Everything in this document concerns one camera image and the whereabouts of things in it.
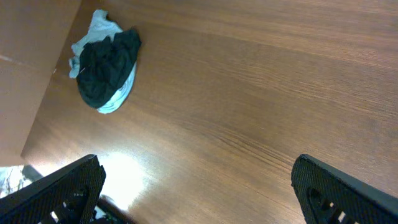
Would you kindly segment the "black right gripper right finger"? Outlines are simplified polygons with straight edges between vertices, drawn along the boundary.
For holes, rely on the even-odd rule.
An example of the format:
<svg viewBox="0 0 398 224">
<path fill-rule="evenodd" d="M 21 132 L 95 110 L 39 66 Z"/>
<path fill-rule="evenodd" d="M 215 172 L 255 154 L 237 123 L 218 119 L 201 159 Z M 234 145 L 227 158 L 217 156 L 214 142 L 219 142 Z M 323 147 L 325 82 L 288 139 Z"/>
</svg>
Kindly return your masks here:
<svg viewBox="0 0 398 224">
<path fill-rule="evenodd" d="M 292 187 L 307 223 L 397 223 L 397 198 L 301 154 Z"/>
</svg>

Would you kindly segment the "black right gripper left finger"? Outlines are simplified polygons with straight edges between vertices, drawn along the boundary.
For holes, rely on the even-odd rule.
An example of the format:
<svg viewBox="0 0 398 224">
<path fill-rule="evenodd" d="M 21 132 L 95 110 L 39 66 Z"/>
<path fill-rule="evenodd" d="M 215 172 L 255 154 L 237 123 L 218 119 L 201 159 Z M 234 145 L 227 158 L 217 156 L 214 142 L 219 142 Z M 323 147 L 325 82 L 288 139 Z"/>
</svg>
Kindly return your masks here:
<svg viewBox="0 0 398 224">
<path fill-rule="evenodd" d="M 89 223 L 106 173 L 94 154 L 1 199 L 1 223 Z"/>
</svg>

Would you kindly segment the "black garment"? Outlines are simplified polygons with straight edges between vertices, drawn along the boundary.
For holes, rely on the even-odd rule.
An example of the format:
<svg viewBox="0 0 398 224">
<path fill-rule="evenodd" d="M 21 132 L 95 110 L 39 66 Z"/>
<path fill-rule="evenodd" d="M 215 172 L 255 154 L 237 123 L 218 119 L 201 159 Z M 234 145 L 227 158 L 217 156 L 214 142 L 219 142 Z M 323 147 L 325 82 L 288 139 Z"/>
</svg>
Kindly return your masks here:
<svg viewBox="0 0 398 224">
<path fill-rule="evenodd" d="M 85 44 L 76 78 L 83 101 L 98 109 L 120 89 L 133 70 L 141 40 L 134 29 Z"/>
</svg>

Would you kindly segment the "grey garment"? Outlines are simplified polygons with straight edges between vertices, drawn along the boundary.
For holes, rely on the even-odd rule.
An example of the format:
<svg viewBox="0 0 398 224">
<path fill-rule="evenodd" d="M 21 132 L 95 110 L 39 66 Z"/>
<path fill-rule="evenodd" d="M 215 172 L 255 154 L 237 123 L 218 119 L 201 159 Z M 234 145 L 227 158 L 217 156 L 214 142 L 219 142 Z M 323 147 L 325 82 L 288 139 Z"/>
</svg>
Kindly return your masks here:
<svg viewBox="0 0 398 224">
<path fill-rule="evenodd" d="M 82 37 L 78 42 L 72 44 L 71 49 L 74 56 L 69 59 L 70 73 L 69 77 L 76 80 L 80 69 L 80 54 L 83 51 L 85 44 L 103 40 L 105 37 L 114 38 L 115 34 L 124 32 L 117 23 L 107 20 L 108 12 L 102 9 L 97 9 L 93 13 L 90 22 L 88 33 Z M 99 113 L 108 114 L 116 111 L 125 101 L 130 93 L 134 77 L 136 73 L 137 61 L 134 64 L 133 70 L 125 81 L 124 85 L 116 91 L 111 99 L 102 107 L 96 109 Z"/>
</svg>

